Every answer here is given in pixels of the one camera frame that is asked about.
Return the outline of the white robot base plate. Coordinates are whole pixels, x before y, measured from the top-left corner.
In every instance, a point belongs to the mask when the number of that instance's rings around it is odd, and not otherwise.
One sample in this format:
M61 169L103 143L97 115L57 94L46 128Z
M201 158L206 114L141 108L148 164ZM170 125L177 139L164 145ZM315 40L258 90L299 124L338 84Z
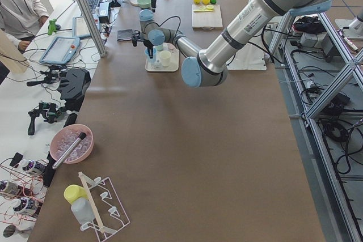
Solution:
M257 46L252 44L245 45L241 50L237 51L232 59L228 60L227 68L229 70L260 70L267 69L265 53Z

